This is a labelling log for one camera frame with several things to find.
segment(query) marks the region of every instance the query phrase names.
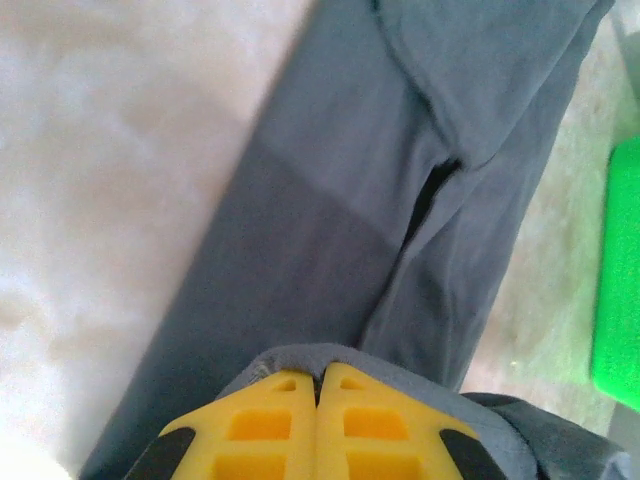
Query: floor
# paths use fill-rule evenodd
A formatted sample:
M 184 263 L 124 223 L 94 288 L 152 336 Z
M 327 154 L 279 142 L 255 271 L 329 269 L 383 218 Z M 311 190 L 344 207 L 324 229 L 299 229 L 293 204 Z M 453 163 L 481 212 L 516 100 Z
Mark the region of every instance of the floor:
M 307 7 L 0 5 L 0 437 L 77 470 Z M 583 65 L 464 387 L 524 397 L 601 434 L 615 402 L 588 365 L 606 166 L 640 131 L 620 28 L 608 16 Z

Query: green cushion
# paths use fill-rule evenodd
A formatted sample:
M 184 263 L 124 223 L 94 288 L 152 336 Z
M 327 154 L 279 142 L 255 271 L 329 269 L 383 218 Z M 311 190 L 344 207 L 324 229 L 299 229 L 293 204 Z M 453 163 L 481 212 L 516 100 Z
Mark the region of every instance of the green cushion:
M 603 242 L 592 376 L 640 411 L 640 137 L 611 157 Z

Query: white fluffy surface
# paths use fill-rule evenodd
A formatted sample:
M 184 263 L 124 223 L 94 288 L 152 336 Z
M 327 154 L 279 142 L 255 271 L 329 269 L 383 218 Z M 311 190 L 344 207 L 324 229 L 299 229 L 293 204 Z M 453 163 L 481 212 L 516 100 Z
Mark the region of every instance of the white fluffy surface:
M 0 433 L 77 470 L 307 6 L 0 3 Z

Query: gray fabric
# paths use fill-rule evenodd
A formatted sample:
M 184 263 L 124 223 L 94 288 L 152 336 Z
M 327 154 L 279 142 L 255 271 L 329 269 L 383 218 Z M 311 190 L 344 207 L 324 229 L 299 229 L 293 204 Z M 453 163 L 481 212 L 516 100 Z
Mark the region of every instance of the gray fabric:
M 457 389 L 609 5 L 320 0 L 82 478 L 278 345 Z
M 504 395 L 468 394 L 526 438 L 547 478 L 631 478 L 631 458 L 618 445 L 529 403 Z

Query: pant leg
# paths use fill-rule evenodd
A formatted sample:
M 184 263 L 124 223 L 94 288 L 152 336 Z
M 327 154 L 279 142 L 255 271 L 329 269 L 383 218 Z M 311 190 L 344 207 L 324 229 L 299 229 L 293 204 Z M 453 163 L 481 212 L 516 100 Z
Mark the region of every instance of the pant leg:
M 373 313 L 361 349 L 459 389 L 539 183 L 582 59 L 609 2 L 597 2 L 506 141 L 441 187 Z
M 121 478 L 256 355 L 357 343 L 446 158 L 371 3 L 322 1 L 81 478 Z

